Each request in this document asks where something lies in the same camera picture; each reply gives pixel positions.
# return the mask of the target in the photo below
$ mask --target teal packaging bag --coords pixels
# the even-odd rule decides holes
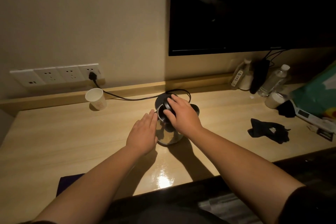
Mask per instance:
[[[305,86],[294,90],[292,95],[300,109],[320,118],[336,119],[336,63]]]

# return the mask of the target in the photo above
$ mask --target person's right arm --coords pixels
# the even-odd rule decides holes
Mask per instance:
[[[168,99],[172,125],[188,137],[215,165],[230,189],[266,224],[277,223],[288,197],[301,182],[241,146],[202,127],[190,104],[175,95]]]

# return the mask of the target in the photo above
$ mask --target black plug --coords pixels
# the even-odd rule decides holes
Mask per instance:
[[[97,80],[97,75],[94,72],[89,73],[89,79],[92,81]]]

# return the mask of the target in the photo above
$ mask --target person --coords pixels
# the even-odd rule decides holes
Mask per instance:
[[[309,190],[286,172],[235,143],[204,128],[190,104],[168,99],[176,113],[165,110],[172,125],[215,165],[230,189],[266,224],[336,223],[335,201]],[[35,224],[95,224],[107,211],[123,178],[156,143],[154,110],[138,120],[126,146],[94,167],[55,198]],[[178,208],[145,211],[135,223],[226,223],[211,213]]]

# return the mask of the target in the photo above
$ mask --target person's left hand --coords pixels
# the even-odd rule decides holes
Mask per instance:
[[[155,136],[157,120],[158,115],[154,110],[151,110],[149,114],[146,113],[134,124],[128,135],[126,147],[132,147],[141,155],[149,153],[158,141]]]

